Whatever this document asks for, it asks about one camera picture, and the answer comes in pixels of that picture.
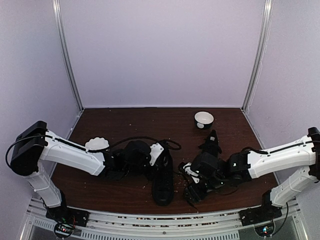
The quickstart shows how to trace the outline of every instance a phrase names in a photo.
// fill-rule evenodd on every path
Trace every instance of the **white enclosure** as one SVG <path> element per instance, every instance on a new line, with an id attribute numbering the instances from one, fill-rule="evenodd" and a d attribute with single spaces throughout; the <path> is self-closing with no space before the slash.
<path id="1" fill-rule="evenodd" d="M 242 106 L 263 0 L 60 5 L 84 107 Z"/>
<path id="2" fill-rule="evenodd" d="M 0 0 L 1 239 L 16 239 L 32 195 L 6 150 L 37 120 L 68 136 L 80 105 L 71 70 L 84 108 L 242 108 L 247 97 L 244 114 L 264 148 L 320 129 L 318 0 L 63 0 L 60 28 L 53 2 Z M 297 197 L 311 240 L 319 190 Z"/>

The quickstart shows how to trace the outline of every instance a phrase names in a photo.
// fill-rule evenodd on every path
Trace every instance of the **wooden table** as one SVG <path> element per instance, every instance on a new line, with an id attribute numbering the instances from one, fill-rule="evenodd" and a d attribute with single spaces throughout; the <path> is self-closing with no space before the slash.
<path id="1" fill-rule="evenodd" d="M 84 145 L 94 137 L 104 137 L 111 144 L 131 136 L 150 136 L 159 140 L 170 138 L 182 145 L 182 150 L 171 151 L 176 169 L 180 162 L 192 162 L 200 152 L 198 145 L 211 131 L 194 126 L 194 114 L 198 111 L 208 111 L 214 116 L 212 128 L 217 131 L 222 159 L 227 160 L 231 154 L 247 146 L 260 148 L 244 115 L 237 108 L 86 109 L 70 140 Z M 65 193 L 67 204 L 73 207 L 129 214 L 197 212 L 183 199 L 186 182 L 178 175 L 174 176 L 174 199 L 166 207 L 154 203 L 152 183 L 144 176 L 112 181 L 58 164 L 52 180 Z M 196 207 L 200 213 L 252 207 L 261 204 L 262 194 L 276 185 L 274 175 L 267 174 L 243 183 L 234 194 L 211 193 Z"/>

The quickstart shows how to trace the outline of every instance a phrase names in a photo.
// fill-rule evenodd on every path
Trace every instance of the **metal corner post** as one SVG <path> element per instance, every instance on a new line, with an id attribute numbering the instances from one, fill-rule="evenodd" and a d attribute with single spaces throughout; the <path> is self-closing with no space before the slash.
<path id="1" fill-rule="evenodd" d="M 69 57 L 67 42 L 66 42 L 66 36 L 65 36 L 65 31 L 64 31 L 63 21 L 62 21 L 61 9 L 60 9 L 60 0 L 52 0 L 52 3 L 53 3 L 54 17 L 55 17 L 56 25 L 59 32 L 59 38 L 60 38 L 60 43 L 62 47 L 62 54 L 63 54 L 66 72 L 70 81 L 73 95 L 76 100 L 76 104 L 79 108 L 79 111 L 82 111 L 84 107 L 80 99 L 79 91 L 75 81 L 75 76 L 71 67 L 71 62 L 70 62 L 70 57 Z"/>
<path id="2" fill-rule="evenodd" d="M 250 100 L 252 99 L 252 95 L 254 94 L 254 88 L 259 77 L 260 65 L 263 53 L 266 49 L 267 44 L 267 37 L 271 22 L 271 12 L 273 7 L 273 0 L 265 0 L 264 2 L 264 11 L 262 17 L 262 24 L 261 24 L 261 31 L 260 31 L 260 38 L 258 42 L 258 47 L 256 51 L 256 56 L 253 64 L 253 69 L 250 77 L 249 86 L 245 95 L 245 99 L 243 102 L 242 110 L 247 113 Z"/>

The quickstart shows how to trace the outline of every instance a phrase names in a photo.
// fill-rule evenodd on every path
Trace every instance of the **black and white bowl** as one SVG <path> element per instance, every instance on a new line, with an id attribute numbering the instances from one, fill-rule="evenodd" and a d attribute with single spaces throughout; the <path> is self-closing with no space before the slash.
<path id="1" fill-rule="evenodd" d="M 194 115 L 194 123 L 199 129 L 209 129 L 214 122 L 214 116 L 209 112 L 199 111 Z"/>

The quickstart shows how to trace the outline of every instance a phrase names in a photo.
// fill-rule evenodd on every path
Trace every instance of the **white flower-shaped object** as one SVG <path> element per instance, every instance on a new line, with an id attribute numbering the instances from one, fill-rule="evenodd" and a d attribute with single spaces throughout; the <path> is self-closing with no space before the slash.
<path id="1" fill-rule="evenodd" d="M 86 142 L 84 146 L 90 150 L 105 149 L 109 147 L 109 142 L 103 137 L 95 137 Z"/>

